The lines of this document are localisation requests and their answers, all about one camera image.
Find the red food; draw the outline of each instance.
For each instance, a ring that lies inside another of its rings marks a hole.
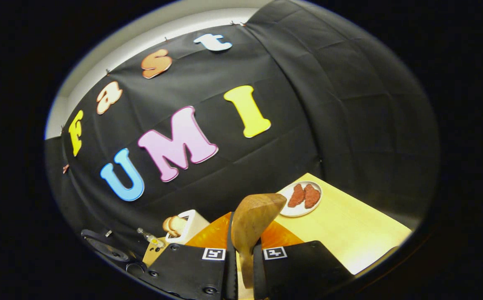
[[[304,201],[304,208],[312,208],[316,205],[317,201],[321,197],[321,193],[319,190],[316,190],[312,184],[307,184],[304,188],[305,199]]]
[[[288,202],[288,207],[296,207],[304,200],[304,190],[301,184],[297,184],[293,187],[293,194]]]

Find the pink letter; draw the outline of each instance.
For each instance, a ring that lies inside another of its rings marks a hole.
[[[188,169],[186,148],[192,155],[192,163],[200,163],[213,157],[217,145],[211,144],[203,134],[194,117],[195,108],[186,106],[171,117],[171,131],[173,140],[163,136],[158,131],[150,130],[138,140],[138,146],[145,148],[160,170],[160,179],[169,182],[179,174],[179,170],[171,167],[166,159],[182,169]]]

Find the wooden spatula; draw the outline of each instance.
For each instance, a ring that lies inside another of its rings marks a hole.
[[[253,248],[264,230],[278,216],[287,199],[280,194],[249,195],[241,200],[232,217],[232,245],[240,255],[246,288],[253,283]]]

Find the foam letter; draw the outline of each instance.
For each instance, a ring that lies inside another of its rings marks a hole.
[[[82,134],[82,127],[80,126],[80,120],[82,120],[82,116],[84,113],[82,110],[79,110],[77,112],[77,115],[73,119],[73,122],[70,124],[70,128],[68,129],[68,132],[71,135],[72,139],[72,146],[73,146],[73,156],[77,156],[77,153],[82,146],[82,141],[78,139],[80,135]]]
[[[101,90],[101,93],[97,96],[97,114],[102,115],[108,110],[110,105],[116,103],[121,97],[123,90],[117,84],[117,81],[112,81],[107,86]]]
[[[251,138],[255,135],[263,133],[271,127],[271,122],[264,118],[253,99],[253,87],[250,85],[242,85],[235,87],[223,95],[226,101],[234,103],[241,121],[245,126],[243,135]]]
[[[205,48],[207,48],[210,51],[222,51],[226,50],[230,47],[232,47],[232,44],[230,42],[220,42],[219,38],[223,38],[221,34],[217,35],[211,35],[211,34],[205,34],[202,36],[199,36],[194,40],[194,43],[202,43]]]
[[[160,179],[169,182],[179,174],[179,170],[171,167],[166,159],[182,169],[188,169],[186,148],[192,155],[192,163],[200,163],[217,153],[217,145],[211,144],[203,134],[194,117],[195,108],[186,106],[171,117],[173,140],[163,136],[158,131],[150,130],[138,140],[138,146],[145,148],[160,170]]]
[[[147,79],[151,79],[154,76],[164,72],[167,70],[170,66],[173,60],[171,57],[166,56],[167,55],[167,50],[166,49],[160,49],[156,51],[155,53],[151,53],[150,55],[147,55],[141,64],[143,71],[143,77]]]
[[[127,173],[132,181],[132,188],[125,188],[123,184],[121,184],[120,180],[114,173],[114,166],[111,163],[107,163],[101,169],[101,178],[107,181],[110,188],[112,188],[116,195],[121,199],[125,201],[134,201],[138,199],[143,194],[143,179],[141,178],[140,173],[136,171],[131,160],[129,160],[129,149],[124,148],[120,150],[114,156],[114,162],[120,164],[123,170],[125,170],[125,173]]]

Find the white wall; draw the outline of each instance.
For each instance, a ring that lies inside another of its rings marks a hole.
[[[45,139],[60,135],[80,99],[93,85],[139,52],[196,30],[240,23],[271,0],[181,0],[153,11],[101,42],[86,55],[62,84],[51,107]]]

